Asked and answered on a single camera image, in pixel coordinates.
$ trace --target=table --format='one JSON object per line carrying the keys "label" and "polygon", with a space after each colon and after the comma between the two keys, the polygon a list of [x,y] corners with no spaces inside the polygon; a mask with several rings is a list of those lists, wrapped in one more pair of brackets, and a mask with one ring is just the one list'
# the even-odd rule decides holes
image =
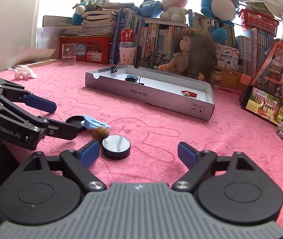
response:
{"label": "table", "polygon": [[[13,71],[1,72],[0,77],[54,101],[57,110],[49,114],[49,118],[65,121],[73,115],[88,114],[110,124],[111,134],[129,138],[131,154],[128,158],[113,161],[101,155],[90,168],[107,186],[111,182],[172,185],[187,171],[177,156],[178,143],[185,141],[199,151],[212,150],[220,156],[242,151],[283,190],[283,142],[274,126],[240,108],[237,95],[214,90],[216,106],[207,122],[85,87],[85,72],[98,68],[103,66],[53,63],[34,68],[37,79],[14,80]],[[24,104],[20,106],[37,116],[47,114]],[[47,156],[58,155],[66,149],[79,149],[91,139],[89,131],[80,133],[72,141],[45,137],[37,151]],[[18,148],[12,153],[21,162],[32,152]],[[283,227],[283,208],[277,223]]]}

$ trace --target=doll's hair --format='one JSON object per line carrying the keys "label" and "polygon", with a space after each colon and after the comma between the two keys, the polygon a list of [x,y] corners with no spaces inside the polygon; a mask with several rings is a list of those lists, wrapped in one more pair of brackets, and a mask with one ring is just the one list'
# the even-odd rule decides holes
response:
{"label": "doll's hair", "polygon": [[181,52],[180,41],[184,36],[191,38],[191,48],[189,53],[189,62],[183,75],[191,78],[197,78],[201,73],[205,80],[210,82],[210,76],[217,66],[216,44],[211,35],[200,29],[183,28],[174,38],[174,52]]}

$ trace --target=soda can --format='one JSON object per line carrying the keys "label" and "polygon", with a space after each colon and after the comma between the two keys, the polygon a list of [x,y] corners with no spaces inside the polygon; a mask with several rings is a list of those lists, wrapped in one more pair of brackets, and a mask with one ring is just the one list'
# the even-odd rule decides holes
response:
{"label": "soda can", "polygon": [[125,48],[135,47],[135,32],[131,28],[124,28],[120,31],[119,46]]}

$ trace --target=blue sticker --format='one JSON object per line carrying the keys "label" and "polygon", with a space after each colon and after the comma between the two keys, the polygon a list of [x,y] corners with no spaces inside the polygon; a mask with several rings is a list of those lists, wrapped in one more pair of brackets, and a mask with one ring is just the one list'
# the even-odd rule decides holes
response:
{"label": "blue sticker", "polygon": [[86,44],[77,44],[77,48],[76,48],[76,55],[79,57],[83,57],[86,55]]}

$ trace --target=light blue plastic clip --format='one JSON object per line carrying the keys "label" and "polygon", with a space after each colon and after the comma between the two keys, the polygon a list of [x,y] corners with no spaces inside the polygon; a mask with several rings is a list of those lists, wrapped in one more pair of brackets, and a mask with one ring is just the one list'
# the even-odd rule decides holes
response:
{"label": "light blue plastic clip", "polygon": [[92,117],[88,115],[84,115],[83,117],[84,117],[84,120],[80,123],[83,125],[83,127],[89,130],[95,130],[98,127],[110,128],[110,125],[103,123],[101,121],[98,121],[96,119],[93,119]]}

